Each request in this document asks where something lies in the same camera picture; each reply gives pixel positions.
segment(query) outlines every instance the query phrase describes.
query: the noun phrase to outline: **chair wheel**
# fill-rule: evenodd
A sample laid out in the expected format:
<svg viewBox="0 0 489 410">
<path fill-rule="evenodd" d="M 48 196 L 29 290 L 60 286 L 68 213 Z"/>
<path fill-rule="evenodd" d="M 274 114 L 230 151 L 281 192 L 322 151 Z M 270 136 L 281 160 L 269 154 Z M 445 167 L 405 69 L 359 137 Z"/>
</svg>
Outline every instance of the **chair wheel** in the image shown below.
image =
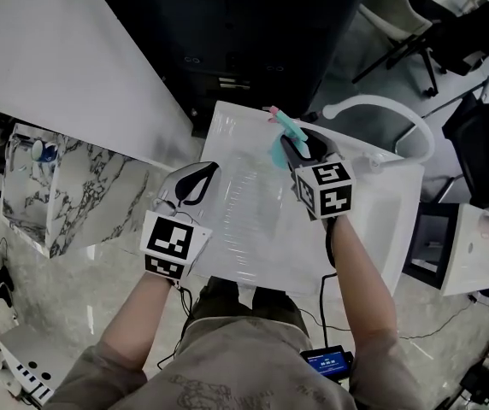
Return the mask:
<svg viewBox="0 0 489 410">
<path fill-rule="evenodd" d="M 424 90 L 423 94 L 425 94 L 428 97 L 435 97 L 438 94 L 438 92 L 436 92 L 434 88 L 431 87 L 428 90 Z"/>
</svg>

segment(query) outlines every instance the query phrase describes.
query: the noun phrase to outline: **small screen device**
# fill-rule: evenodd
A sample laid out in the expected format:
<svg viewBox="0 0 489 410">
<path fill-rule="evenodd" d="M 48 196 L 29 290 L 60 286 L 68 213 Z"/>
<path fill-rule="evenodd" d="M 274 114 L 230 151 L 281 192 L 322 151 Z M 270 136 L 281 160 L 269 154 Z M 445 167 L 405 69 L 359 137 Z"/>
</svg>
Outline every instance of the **small screen device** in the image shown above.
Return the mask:
<svg viewBox="0 0 489 410">
<path fill-rule="evenodd" d="M 303 351 L 300 355 L 313 369 L 332 381 L 346 379 L 351 373 L 353 355 L 341 346 Z"/>
</svg>

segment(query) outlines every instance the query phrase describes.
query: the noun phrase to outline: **teal object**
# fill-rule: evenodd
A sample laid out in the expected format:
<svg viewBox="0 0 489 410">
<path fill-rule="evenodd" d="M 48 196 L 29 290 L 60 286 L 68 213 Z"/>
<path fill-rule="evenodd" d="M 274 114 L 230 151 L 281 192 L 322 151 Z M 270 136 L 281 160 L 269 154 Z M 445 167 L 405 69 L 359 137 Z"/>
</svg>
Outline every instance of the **teal object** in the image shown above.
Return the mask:
<svg viewBox="0 0 489 410">
<path fill-rule="evenodd" d="M 280 109 L 274 114 L 274 118 L 285 128 L 285 130 L 277 136 L 275 141 L 273 141 L 273 145 L 269 151 L 273 164 L 278 168 L 287 168 L 285 151 L 280 144 L 280 137 L 283 135 L 286 135 L 292 140 L 296 149 L 298 149 L 298 152 L 302 154 L 303 157 L 309 158 L 309 148 L 305 143 L 305 141 L 307 141 L 307 135 L 302 131 L 302 128 L 296 125 L 296 123 L 294 123 L 292 119 Z"/>
</svg>

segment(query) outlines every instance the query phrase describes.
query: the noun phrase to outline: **white tube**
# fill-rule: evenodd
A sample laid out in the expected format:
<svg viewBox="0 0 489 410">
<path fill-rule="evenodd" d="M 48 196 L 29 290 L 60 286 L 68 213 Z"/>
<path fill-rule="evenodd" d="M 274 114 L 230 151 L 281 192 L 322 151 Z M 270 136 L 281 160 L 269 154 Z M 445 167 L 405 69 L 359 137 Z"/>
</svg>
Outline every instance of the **white tube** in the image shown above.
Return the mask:
<svg viewBox="0 0 489 410">
<path fill-rule="evenodd" d="M 421 131 L 425 139 L 427 140 L 427 151 L 421 156 L 413 156 L 411 158 L 405 158 L 403 160 L 386 161 L 381 163 L 381 167 L 396 167 L 396 166 L 407 166 L 409 164 L 421 164 L 428 160 L 434 153 L 434 135 L 425 123 L 425 121 L 412 111 L 407 106 L 402 103 L 396 102 L 392 99 L 382 96 L 372 96 L 369 94 L 362 94 L 359 96 L 350 97 L 343 102 L 336 105 L 327 105 L 322 109 L 322 114 L 329 120 L 335 118 L 340 112 L 346 109 L 352 108 L 357 105 L 375 105 L 381 106 L 382 108 L 390 109 L 396 113 L 401 114 L 406 117 L 409 121 L 414 123 L 417 128 Z"/>
</svg>

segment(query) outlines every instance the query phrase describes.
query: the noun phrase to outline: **tiled floor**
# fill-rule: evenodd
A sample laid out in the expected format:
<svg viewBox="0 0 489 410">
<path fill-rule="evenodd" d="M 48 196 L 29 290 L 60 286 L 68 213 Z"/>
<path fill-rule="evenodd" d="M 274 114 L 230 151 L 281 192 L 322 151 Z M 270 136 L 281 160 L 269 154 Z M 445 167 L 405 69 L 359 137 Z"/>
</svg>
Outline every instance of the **tiled floor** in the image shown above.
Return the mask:
<svg viewBox="0 0 489 410">
<path fill-rule="evenodd" d="M 370 44 L 367 53 L 358 44 Z M 349 80 L 360 67 L 374 60 L 386 41 L 373 32 L 360 15 L 353 21 L 349 33 L 323 83 L 313 109 L 325 103 L 335 103 L 358 92 L 380 94 L 399 100 L 419 114 L 445 102 L 460 91 L 468 89 L 489 73 L 489 60 L 482 71 L 467 78 L 447 74 L 439 77 L 440 94 L 425 100 L 419 88 L 427 87 L 427 72 L 412 57 L 387 73 L 376 70 L 358 86 Z M 459 173 L 451 146 L 441 140 L 439 127 L 455 107 L 449 107 L 433 116 L 429 125 L 437 134 L 437 154 L 427 164 L 425 194 L 436 192 L 444 176 Z M 389 114 L 371 108 L 356 108 L 333 122 L 321 124 L 334 130 L 388 148 L 405 124 Z M 466 200 L 466 191 L 456 189 L 450 196 L 454 202 Z M 16 285 L 15 310 L 18 320 L 28 323 L 57 343 L 61 349 L 76 357 L 88 345 L 95 343 L 143 272 L 143 261 L 138 255 L 138 235 L 133 234 L 97 245 L 95 248 L 72 251 L 52 260 L 45 259 L 24 244 L 0 221 L 0 238 L 9 243 L 9 270 Z M 205 283 L 200 278 L 189 281 L 194 296 Z M 242 301 L 250 305 L 252 290 L 241 290 Z M 466 307 L 465 295 L 442 297 L 439 292 L 403 275 L 394 296 L 398 309 L 401 336 L 418 336 L 436 331 L 452 314 Z M 301 308 L 319 318 L 317 298 L 296 300 Z M 93 323 L 88 319 L 92 311 Z M 329 325 L 346 327 L 341 302 L 327 304 Z M 13 326 L 12 312 L 0 301 L 0 332 Z M 176 292 L 170 294 L 161 327 L 146 365 L 149 375 L 157 372 L 156 362 L 171 354 L 180 337 L 185 315 Z M 307 314 L 304 316 L 315 347 L 322 345 L 321 328 Z M 332 344 L 353 349 L 349 332 L 329 330 Z M 441 332 L 431 337 L 402 340 L 412 371 L 420 381 L 423 398 L 428 407 L 434 407 L 457 386 L 465 370 L 476 360 L 489 340 L 489 307 L 470 305 Z"/>
</svg>

